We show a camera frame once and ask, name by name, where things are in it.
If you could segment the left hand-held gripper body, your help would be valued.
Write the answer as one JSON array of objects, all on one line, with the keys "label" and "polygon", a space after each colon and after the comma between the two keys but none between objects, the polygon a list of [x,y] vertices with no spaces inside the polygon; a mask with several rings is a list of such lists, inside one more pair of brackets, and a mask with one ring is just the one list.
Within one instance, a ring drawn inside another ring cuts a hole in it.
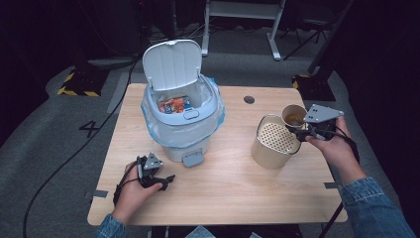
[{"label": "left hand-held gripper body", "polygon": [[147,157],[137,157],[137,164],[138,181],[142,187],[147,188],[156,183],[162,183],[161,178],[156,178],[155,174],[162,167],[163,162],[154,153],[150,153]]}]

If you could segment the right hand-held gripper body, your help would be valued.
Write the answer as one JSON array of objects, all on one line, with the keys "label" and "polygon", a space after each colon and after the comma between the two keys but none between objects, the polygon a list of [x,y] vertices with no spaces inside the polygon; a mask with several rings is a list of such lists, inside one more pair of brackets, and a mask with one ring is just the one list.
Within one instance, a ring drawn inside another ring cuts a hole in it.
[{"label": "right hand-held gripper body", "polygon": [[336,119],[344,112],[330,107],[313,104],[307,111],[303,121],[310,134],[323,141],[331,140],[336,133]]}]

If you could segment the brown paper cup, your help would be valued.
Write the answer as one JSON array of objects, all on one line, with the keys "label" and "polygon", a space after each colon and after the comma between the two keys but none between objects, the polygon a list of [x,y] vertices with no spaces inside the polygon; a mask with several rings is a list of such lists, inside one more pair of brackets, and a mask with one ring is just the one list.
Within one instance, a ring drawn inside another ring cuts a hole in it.
[{"label": "brown paper cup", "polygon": [[286,126],[294,129],[302,129],[305,126],[304,117],[306,114],[307,111],[304,107],[291,104],[282,109],[281,118]]}]

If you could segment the cream container with perforated insert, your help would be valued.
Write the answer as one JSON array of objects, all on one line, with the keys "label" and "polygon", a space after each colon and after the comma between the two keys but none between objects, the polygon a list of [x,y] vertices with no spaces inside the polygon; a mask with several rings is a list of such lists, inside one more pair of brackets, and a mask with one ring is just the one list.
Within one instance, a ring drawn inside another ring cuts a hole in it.
[{"label": "cream container with perforated insert", "polygon": [[276,170],[282,168],[301,146],[296,135],[285,126],[279,115],[264,115],[257,129],[251,153],[261,167]]}]

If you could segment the blue and orange snack packet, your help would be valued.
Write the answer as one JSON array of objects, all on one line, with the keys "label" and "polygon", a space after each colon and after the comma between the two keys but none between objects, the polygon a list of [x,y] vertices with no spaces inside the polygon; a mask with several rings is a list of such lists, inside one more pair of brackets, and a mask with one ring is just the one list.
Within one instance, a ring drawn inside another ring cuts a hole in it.
[{"label": "blue and orange snack packet", "polygon": [[165,114],[182,113],[191,107],[188,96],[169,98],[157,104],[158,110]]}]

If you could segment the white pedal trash can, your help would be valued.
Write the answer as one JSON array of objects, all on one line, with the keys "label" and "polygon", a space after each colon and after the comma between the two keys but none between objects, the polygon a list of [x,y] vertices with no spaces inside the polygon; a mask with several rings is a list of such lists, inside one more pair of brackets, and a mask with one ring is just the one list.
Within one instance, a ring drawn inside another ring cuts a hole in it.
[{"label": "white pedal trash can", "polygon": [[[196,82],[201,76],[205,76],[201,73],[201,64],[201,49],[192,40],[160,43],[148,48],[143,56],[147,86],[154,91],[168,91]],[[204,161],[210,137],[183,149],[162,147],[170,160],[191,168]]]}]

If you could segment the person's left hand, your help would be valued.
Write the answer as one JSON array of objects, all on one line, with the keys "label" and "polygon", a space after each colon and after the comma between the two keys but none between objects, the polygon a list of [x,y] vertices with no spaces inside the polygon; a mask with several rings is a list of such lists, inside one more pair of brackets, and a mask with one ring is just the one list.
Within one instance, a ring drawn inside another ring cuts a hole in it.
[{"label": "person's left hand", "polygon": [[143,188],[138,182],[138,171],[126,165],[127,176],[122,187],[118,202],[111,215],[124,225],[128,225],[132,216],[140,207],[161,188],[161,183],[156,183],[148,188]]}]

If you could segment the person's right hand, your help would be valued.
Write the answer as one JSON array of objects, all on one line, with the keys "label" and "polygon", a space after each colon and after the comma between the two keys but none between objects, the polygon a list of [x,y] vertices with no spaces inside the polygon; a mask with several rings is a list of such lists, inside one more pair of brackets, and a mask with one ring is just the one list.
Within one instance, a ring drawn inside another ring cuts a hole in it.
[{"label": "person's right hand", "polygon": [[335,136],[330,141],[322,141],[307,136],[306,141],[319,149],[327,163],[338,171],[342,185],[367,177],[351,146],[343,138]]}]

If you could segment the black base with yellow stripes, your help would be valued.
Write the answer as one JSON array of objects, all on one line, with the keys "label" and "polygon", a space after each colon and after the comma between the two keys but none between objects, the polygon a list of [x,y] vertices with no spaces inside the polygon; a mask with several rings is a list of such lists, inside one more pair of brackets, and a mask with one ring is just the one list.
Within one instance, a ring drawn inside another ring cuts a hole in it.
[{"label": "black base with yellow stripes", "polygon": [[89,72],[82,72],[77,68],[73,68],[65,78],[57,94],[98,97],[101,95],[108,75],[108,69],[92,69]]},{"label": "black base with yellow stripes", "polygon": [[335,101],[336,98],[327,81],[316,75],[295,74],[292,86],[297,89],[303,100]]}]

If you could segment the clear plastic bin liner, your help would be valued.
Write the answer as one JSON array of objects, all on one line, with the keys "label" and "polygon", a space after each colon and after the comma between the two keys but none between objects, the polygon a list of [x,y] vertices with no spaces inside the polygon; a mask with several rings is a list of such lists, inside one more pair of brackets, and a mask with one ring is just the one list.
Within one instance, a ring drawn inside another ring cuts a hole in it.
[{"label": "clear plastic bin liner", "polygon": [[[179,97],[187,100],[186,109],[170,114],[158,110],[160,102]],[[206,76],[168,91],[154,91],[147,86],[141,108],[151,137],[162,146],[175,149],[208,139],[223,124],[226,114],[218,85]]]}]

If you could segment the person's denim pants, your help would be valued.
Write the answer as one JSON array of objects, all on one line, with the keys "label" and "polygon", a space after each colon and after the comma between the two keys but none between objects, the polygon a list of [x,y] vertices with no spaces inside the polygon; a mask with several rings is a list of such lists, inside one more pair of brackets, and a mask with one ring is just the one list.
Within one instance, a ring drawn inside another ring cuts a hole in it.
[{"label": "person's denim pants", "polygon": [[303,238],[291,225],[154,226],[148,238]]}]

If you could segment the black slanted pole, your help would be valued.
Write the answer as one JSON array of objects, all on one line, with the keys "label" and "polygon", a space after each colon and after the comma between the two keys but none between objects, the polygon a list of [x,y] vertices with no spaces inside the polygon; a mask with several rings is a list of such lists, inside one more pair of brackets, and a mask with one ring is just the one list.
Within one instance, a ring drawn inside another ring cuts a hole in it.
[{"label": "black slanted pole", "polygon": [[352,7],[355,0],[348,0],[346,7],[344,10],[337,15],[334,22],[330,22],[331,32],[327,39],[325,40],[324,44],[322,45],[321,49],[316,54],[315,58],[307,68],[309,73],[313,73],[317,67],[321,65],[322,58],[324,54],[327,52],[329,46],[331,45],[340,25],[342,24],[343,20],[345,19],[346,15],[348,14],[350,8]]}]

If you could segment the black tripod stand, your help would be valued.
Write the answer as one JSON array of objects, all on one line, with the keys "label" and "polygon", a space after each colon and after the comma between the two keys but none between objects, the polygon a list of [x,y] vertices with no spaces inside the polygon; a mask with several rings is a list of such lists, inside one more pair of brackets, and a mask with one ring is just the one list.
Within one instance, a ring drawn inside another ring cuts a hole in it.
[{"label": "black tripod stand", "polygon": [[[319,42],[320,37],[327,39],[325,32],[330,31],[334,23],[335,20],[331,17],[297,17],[292,23],[290,23],[287,26],[285,32],[281,36],[285,37],[290,31],[293,31],[296,35],[298,45],[283,59],[288,60],[299,50],[301,50],[305,45],[307,45],[312,39],[314,39],[316,43]],[[301,40],[299,35],[300,31],[311,32],[311,35],[305,40]]]}]

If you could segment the white metal desk frame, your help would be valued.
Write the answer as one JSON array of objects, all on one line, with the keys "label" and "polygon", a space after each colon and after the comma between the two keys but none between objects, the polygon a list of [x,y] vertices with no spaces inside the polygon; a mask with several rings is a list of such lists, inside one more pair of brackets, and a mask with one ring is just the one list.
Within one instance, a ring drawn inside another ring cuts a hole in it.
[{"label": "white metal desk frame", "polygon": [[271,31],[266,34],[266,37],[273,59],[281,60],[281,54],[277,48],[275,36],[284,9],[284,4],[285,0],[280,0],[279,3],[275,4],[206,0],[201,54],[204,57],[207,57],[209,54],[209,27],[211,17],[273,20]]}]

